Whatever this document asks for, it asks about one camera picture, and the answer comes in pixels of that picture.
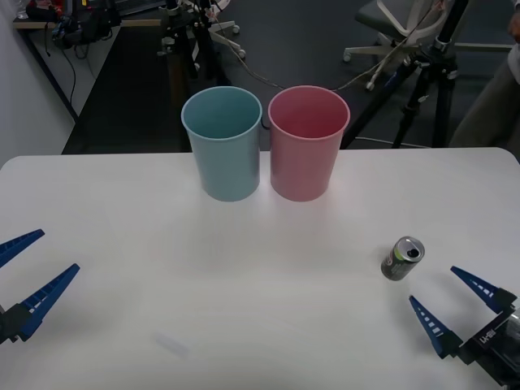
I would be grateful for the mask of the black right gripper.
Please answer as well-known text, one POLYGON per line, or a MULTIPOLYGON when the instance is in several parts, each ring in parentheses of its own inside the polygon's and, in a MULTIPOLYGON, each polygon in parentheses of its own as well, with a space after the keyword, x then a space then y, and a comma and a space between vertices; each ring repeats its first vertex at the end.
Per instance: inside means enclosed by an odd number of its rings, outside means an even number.
POLYGON ((519 309, 514 310, 518 297, 457 266, 450 271, 499 315, 463 344, 459 336, 410 296, 409 303, 436 354, 441 359, 458 355, 466 365, 476 362, 503 389, 519 389, 519 309))

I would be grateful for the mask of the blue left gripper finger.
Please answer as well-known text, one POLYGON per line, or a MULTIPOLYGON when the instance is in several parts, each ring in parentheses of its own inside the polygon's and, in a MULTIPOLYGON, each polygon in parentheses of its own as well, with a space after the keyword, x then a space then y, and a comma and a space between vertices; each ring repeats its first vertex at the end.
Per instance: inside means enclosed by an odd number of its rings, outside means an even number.
POLYGON ((79 270, 79 265, 72 264, 34 294, 1 313, 1 343, 31 338, 79 270))
POLYGON ((9 261, 15 258, 22 251, 26 250, 31 244, 45 235, 41 229, 23 234, 12 240, 0 244, 0 267, 4 267, 9 261))

